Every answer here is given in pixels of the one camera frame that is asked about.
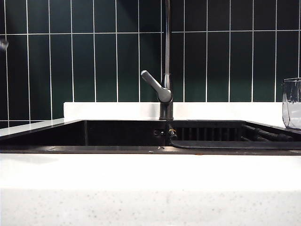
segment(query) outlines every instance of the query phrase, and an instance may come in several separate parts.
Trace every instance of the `chrome faucet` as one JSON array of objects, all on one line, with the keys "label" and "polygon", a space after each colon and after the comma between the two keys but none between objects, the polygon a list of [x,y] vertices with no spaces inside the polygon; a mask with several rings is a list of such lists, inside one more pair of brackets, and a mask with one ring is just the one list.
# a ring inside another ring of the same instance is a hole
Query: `chrome faucet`
[{"label": "chrome faucet", "polygon": [[0,40],[0,51],[6,51],[8,48],[8,41],[1,39]]},{"label": "chrome faucet", "polygon": [[171,38],[171,10],[170,0],[165,0],[166,11],[166,45],[165,45],[165,73],[161,85],[147,71],[141,72],[141,77],[152,86],[160,101],[160,120],[173,120],[173,85],[170,74],[170,38]]}]

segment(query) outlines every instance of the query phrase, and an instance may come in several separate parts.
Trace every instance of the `dark green tile wall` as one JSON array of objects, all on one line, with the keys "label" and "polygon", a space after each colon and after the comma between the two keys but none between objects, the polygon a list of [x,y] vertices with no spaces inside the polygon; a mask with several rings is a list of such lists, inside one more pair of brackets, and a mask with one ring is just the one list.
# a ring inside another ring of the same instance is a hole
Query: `dark green tile wall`
[{"label": "dark green tile wall", "polygon": [[[0,122],[61,118],[70,101],[157,102],[139,71],[164,73],[164,6],[0,0],[0,39],[10,43],[0,53]],[[174,101],[281,101],[282,79],[300,73],[299,8],[298,0],[172,0]]]}]

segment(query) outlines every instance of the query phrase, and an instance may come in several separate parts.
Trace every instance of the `sink basin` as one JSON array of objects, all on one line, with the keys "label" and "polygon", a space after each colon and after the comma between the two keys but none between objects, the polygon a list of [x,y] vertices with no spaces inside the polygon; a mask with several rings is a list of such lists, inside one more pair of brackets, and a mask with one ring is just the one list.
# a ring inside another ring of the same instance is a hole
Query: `sink basin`
[{"label": "sink basin", "polygon": [[247,121],[73,121],[0,137],[0,151],[7,153],[299,155],[300,150],[300,131]]}]

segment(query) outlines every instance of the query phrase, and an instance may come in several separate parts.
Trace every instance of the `white countertop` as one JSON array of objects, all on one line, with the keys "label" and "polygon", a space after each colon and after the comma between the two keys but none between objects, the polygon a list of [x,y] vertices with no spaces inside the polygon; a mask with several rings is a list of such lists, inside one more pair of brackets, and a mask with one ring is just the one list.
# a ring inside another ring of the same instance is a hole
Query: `white countertop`
[{"label": "white countertop", "polygon": [[43,127],[47,127],[47,126],[53,126],[53,125],[57,125],[57,124],[69,122],[69,121],[71,121],[71,120],[61,118],[61,119],[46,120],[46,121],[41,121],[41,122],[36,122],[36,123],[31,123],[31,124],[26,124],[26,125],[21,125],[21,126],[4,128],[4,129],[0,129],[0,137],[14,134],[14,133],[29,131],[32,129],[39,129],[39,128],[43,128]]},{"label": "white countertop", "polygon": [[1,225],[301,225],[301,156],[0,154]]}]

